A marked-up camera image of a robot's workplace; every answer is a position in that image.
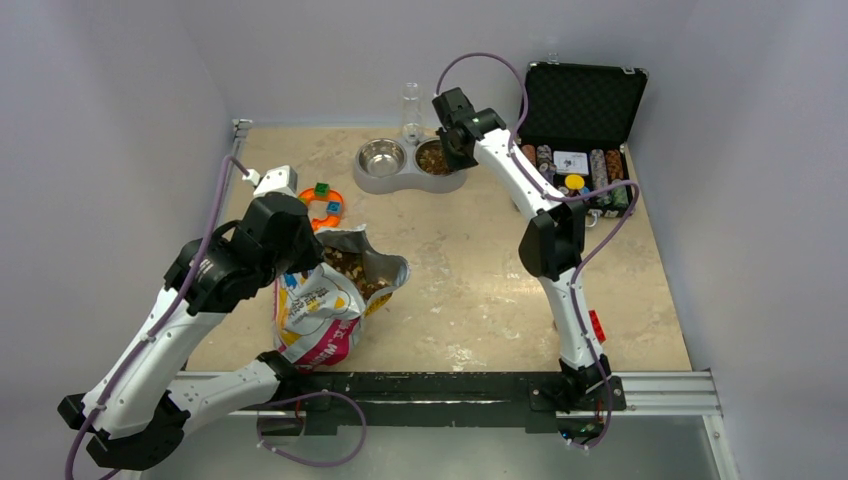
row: gray wall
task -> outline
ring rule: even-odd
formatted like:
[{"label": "gray wall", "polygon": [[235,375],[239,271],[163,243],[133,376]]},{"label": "gray wall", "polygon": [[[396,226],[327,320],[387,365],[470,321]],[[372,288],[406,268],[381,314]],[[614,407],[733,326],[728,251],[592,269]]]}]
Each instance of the gray wall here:
[{"label": "gray wall", "polygon": [[0,477],[58,478],[56,405],[200,234],[229,116],[166,0],[2,2],[0,59]]},{"label": "gray wall", "polygon": [[[569,61],[650,68],[695,0],[179,4],[235,115],[287,124],[400,125],[401,86],[417,81],[429,98],[444,66],[471,51],[498,53],[519,66],[553,49]],[[447,82],[462,85],[475,105],[491,106],[508,121],[517,117],[515,81],[492,60],[467,60]],[[435,126],[432,107],[425,112]]]},{"label": "gray wall", "polygon": [[848,4],[698,3],[652,72],[639,178],[745,478],[848,470]]}]

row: clear glass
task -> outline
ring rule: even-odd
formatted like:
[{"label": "clear glass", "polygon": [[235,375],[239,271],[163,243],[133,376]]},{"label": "clear glass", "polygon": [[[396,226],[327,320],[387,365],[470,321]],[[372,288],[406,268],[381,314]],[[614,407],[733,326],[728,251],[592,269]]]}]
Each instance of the clear glass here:
[{"label": "clear glass", "polygon": [[401,110],[400,134],[410,145],[418,145],[423,135],[421,116],[421,87],[414,82],[403,86],[401,92],[403,108]]}]

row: red tag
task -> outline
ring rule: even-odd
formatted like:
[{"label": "red tag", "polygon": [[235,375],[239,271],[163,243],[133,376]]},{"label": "red tag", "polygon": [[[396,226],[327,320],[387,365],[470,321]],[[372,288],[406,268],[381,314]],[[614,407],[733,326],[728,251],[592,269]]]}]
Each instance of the red tag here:
[{"label": "red tag", "polygon": [[598,337],[598,342],[604,343],[607,341],[607,336],[604,334],[603,327],[601,327],[601,321],[598,320],[598,314],[594,310],[589,310],[589,318],[592,320],[592,329],[595,330],[595,336]]}]

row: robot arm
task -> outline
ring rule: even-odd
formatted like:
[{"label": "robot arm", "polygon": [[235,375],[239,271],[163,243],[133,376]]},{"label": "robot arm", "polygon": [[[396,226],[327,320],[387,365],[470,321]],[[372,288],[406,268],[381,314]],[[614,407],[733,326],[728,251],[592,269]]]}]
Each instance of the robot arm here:
[{"label": "robot arm", "polygon": [[[438,134],[451,170],[478,164],[491,169],[528,221],[518,253],[524,268],[542,284],[554,316],[560,337],[560,366],[565,377],[565,385],[555,395],[567,409],[604,380],[587,341],[598,354],[603,371],[607,376],[610,372],[595,332],[590,329],[584,334],[574,308],[576,304],[581,317],[589,318],[582,275],[574,284],[571,281],[581,262],[586,207],[582,202],[549,200],[537,190],[534,183],[542,185],[546,193],[561,195],[535,168],[519,168],[509,154],[510,133],[494,110],[475,111],[459,88],[437,96],[433,106],[442,124]],[[519,148],[514,150],[519,162],[530,164]]]},{"label": "robot arm", "polygon": [[[165,275],[165,286],[139,333],[115,366],[86,394],[59,405],[69,426],[80,429],[97,408],[87,450],[105,468],[146,470],[166,458],[182,438],[231,411],[269,401],[282,381],[296,374],[276,352],[261,354],[241,370],[196,385],[171,385],[200,341],[241,301],[252,298],[282,272],[300,272],[323,261],[306,206],[294,196],[297,177],[290,167],[269,171],[254,191],[244,217],[213,234],[185,298],[165,326],[149,338],[186,281],[200,240],[186,244]],[[225,233],[232,231],[229,239]],[[123,375],[115,373],[134,357]],[[104,388],[111,395],[97,406]]]}]

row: stack of poker chips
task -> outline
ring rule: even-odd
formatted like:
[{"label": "stack of poker chips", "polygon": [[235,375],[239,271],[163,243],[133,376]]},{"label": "stack of poker chips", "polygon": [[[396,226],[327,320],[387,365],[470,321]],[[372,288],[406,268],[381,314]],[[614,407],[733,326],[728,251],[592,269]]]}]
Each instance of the stack of poker chips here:
[{"label": "stack of poker chips", "polygon": [[[609,181],[616,184],[624,180],[624,166],[621,164],[621,154],[617,150],[609,150],[606,154],[607,174]],[[612,205],[616,208],[627,208],[627,188],[618,187],[611,192]]]},{"label": "stack of poker chips", "polygon": [[554,166],[554,154],[551,151],[551,147],[547,145],[536,147],[536,168],[539,169],[539,173],[545,177],[548,183],[554,183],[556,167]]},{"label": "stack of poker chips", "polygon": [[[595,190],[599,190],[609,185],[603,150],[595,149],[589,152],[589,166],[592,168],[592,186],[595,187]],[[597,203],[598,206],[603,207],[609,204],[609,202],[610,196],[608,193],[595,197],[595,203]]]},{"label": "stack of poker chips", "polygon": [[536,166],[536,147],[533,145],[524,145],[521,147],[521,153],[530,161],[530,165]]}]

